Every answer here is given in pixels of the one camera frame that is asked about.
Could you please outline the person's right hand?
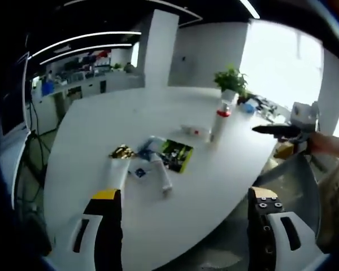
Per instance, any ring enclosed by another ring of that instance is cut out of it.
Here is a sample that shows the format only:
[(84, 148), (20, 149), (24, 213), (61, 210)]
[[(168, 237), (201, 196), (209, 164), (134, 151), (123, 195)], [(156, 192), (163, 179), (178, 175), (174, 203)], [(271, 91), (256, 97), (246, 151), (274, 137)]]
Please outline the person's right hand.
[(308, 139), (311, 153), (330, 154), (332, 152), (332, 137), (313, 132)]

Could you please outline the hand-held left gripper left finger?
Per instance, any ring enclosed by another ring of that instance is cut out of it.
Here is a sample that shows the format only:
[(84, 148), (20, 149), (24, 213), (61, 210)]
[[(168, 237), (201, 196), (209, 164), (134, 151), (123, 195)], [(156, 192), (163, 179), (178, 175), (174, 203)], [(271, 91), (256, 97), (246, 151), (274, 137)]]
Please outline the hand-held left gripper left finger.
[(100, 190), (55, 233), (57, 270), (122, 270), (120, 189)]

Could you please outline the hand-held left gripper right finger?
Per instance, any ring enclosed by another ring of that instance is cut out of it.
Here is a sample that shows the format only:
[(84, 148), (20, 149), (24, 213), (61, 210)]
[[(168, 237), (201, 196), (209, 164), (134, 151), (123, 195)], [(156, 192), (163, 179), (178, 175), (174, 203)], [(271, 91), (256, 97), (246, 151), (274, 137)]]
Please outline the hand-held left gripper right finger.
[(318, 259), (314, 231), (277, 195), (252, 186), (247, 193), (248, 270), (313, 270)]

